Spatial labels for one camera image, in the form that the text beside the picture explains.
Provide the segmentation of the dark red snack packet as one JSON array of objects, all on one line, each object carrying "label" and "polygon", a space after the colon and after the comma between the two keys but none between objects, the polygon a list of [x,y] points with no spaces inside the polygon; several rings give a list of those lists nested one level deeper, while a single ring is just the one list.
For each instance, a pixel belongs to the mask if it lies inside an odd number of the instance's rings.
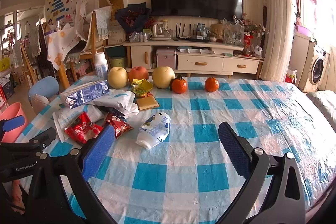
[{"label": "dark red snack packet", "polygon": [[119,117],[111,113],[108,113],[105,116],[104,123],[102,126],[105,127],[107,125],[110,125],[114,128],[114,136],[116,139],[118,139],[124,133],[133,129],[133,127],[130,124],[121,120]]}]

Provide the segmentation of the dark wooden chair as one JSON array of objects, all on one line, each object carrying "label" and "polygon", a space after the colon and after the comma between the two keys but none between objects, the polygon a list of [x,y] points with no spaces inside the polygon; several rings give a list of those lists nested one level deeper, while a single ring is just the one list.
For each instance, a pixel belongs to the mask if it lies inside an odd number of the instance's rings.
[{"label": "dark wooden chair", "polygon": [[39,23],[37,25],[37,34],[38,34],[38,43],[41,49],[41,52],[37,56],[37,63],[39,72],[41,74],[41,78],[45,78],[47,76],[55,77],[54,67],[52,63],[48,61],[48,51],[45,40],[45,34],[43,31],[43,26]]}]

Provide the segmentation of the large white blue bag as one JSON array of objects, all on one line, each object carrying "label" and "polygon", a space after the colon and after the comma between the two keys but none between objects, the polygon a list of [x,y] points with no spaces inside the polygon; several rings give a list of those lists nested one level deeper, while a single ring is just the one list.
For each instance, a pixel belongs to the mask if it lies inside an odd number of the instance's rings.
[{"label": "large white blue bag", "polygon": [[135,94],[131,91],[110,89],[103,96],[89,101],[87,105],[114,108],[128,118],[139,113],[137,104],[133,102],[134,99]]}]

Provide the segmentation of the red apple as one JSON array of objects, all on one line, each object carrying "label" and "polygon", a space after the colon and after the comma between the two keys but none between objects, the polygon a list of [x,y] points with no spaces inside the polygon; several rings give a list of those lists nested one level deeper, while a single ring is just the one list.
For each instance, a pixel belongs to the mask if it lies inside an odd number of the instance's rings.
[{"label": "red apple", "polygon": [[130,84],[133,82],[134,79],[142,80],[142,79],[149,79],[149,72],[145,67],[139,66],[139,67],[133,67],[128,72],[128,79]]}]

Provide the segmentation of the bright red snack packet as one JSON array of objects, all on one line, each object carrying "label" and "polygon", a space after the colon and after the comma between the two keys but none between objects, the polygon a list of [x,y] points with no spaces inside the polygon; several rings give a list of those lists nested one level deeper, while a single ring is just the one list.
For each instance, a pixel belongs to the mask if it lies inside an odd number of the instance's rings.
[{"label": "bright red snack packet", "polygon": [[82,112],[64,132],[74,141],[84,145],[89,139],[95,138],[103,127],[89,119],[86,112]]}]

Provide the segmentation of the cream TV cabinet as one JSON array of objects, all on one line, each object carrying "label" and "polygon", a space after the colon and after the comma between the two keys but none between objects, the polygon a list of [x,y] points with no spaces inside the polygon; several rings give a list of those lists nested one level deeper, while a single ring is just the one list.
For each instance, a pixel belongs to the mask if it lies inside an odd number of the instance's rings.
[{"label": "cream TV cabinet", "polygon": [[230,78],[235,73],[258,76],[262,59],[246,57],[242,47],[217,42],[189,42],[185,40],[124,42],[127,54],[126,70],[145,67],[149,72],[157,68],[156,50],[174,48],[176,52],[175,73],[218,75]]}]

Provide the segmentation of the golden box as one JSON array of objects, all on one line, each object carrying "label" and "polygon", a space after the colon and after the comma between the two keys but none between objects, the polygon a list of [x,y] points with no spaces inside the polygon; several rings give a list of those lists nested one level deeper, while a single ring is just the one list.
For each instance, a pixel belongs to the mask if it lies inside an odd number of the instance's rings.
[{"label": "golden box", "polygon": [[143,98],[137,98],[136,100],[139,111],[149,110],[159,107],[159,103],[154,96],[147,96]]}]

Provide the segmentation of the white electric kettle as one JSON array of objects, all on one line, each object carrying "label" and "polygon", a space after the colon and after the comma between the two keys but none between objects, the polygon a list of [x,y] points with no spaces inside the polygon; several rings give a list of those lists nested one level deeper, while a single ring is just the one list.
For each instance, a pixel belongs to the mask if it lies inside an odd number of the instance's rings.
[{"label": "white electric kettle", "polygon": [[153,41],[166,41],[171,39],[171,34],[168,30],[167,20],[155,22],[153,24],[150,40]]}]

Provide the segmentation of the right yellow pear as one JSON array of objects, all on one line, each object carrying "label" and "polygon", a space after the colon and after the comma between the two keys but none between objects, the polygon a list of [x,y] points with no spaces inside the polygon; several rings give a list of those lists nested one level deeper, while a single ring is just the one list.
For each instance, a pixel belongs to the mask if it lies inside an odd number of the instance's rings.
[{"label": "right yellow pear", "polygon": [[153,83],[160,89],[167,89],[174,78],[175,73],[171,67],[157,67],[152,73]]}]

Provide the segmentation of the grey cushion seat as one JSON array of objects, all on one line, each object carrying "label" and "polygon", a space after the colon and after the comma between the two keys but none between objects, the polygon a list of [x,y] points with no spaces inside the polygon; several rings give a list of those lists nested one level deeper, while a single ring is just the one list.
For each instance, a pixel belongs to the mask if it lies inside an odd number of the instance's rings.
[{"label": "grey cushion seat", "polygon": [[31,106],[35,114],[39,114],[47,105],[49,105],[49,103],[49,99],[45,96],[34,94],[31,97]]}]

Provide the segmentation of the white Magicday milk pouch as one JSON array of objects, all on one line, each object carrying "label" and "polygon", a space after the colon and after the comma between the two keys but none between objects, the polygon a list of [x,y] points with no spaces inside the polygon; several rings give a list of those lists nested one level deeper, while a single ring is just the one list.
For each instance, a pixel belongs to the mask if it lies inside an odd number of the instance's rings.
[{"label": "white Magicday milk pouch", "polygon": [[135,143],[150,150],[169,136],[170,128],[170,116],[164,112],[156,113],[141,125]]}]

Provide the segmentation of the tangerine with leaf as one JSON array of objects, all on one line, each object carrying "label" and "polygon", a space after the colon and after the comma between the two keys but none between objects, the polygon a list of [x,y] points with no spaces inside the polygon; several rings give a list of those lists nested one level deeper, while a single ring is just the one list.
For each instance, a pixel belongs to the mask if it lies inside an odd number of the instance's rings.
[{"label": "tangerine with leaf", "polygon": [[181,75],[177,75],[170,82],[170,90],[177,94],[182,94],[187,91],[187,81]]}]

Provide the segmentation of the yellow green snack wrapper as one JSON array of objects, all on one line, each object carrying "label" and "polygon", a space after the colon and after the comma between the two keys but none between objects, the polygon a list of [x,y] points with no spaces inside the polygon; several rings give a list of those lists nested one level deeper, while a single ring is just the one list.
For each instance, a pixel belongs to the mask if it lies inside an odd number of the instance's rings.
[{"label": "yellow green snack wrapper", "polygon": [[131,83],[131,91],[135,94],[137,98],[144,98],[152,96],[151,90],[153,89],[153,84],[147,79],[133,79]]}]

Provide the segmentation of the light wooden chair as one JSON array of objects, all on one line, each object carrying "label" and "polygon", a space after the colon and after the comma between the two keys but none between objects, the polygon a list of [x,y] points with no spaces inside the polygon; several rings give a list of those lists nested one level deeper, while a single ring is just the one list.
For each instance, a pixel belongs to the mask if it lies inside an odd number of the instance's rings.
[{"label": "light wooden chair", "polygon": [[[97,18],[96,18],[96,12],[92,12],[91,16],[91,23],[90,23],[90,29],[89,29],[89,36],[88,40],[91,43],[91,52],[90,53],[81,53],[80,54],[80,60],[89,60],[89,63],[91,65],[92,71],[90,73],[85,74],[85,76],[88,75],[96,75],[96,70],[95,70],[95,54],[100,53],[104,51],[104,46],[106,42],[102,42],[101,47],[97,47],[97,26],[96,26]],[[60,79],[60,83],[62,84],[64,89],[67,89],[70,87],[70,83],[68,81],[68,77],[66,74],[66,68],[64,67],[63,61],[60,61],[60,67],[58,70],[58,76]]]}]

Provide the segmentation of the yellow bag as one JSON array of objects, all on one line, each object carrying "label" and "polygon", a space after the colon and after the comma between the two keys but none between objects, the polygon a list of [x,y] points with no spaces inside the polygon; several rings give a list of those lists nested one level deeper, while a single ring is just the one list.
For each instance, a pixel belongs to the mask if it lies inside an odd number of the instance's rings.
[{"label": "yellow bag", "polygon": [[11,61],[9,57],[3,57],[0,59],[0,71],[7,71],[11,67]]}]

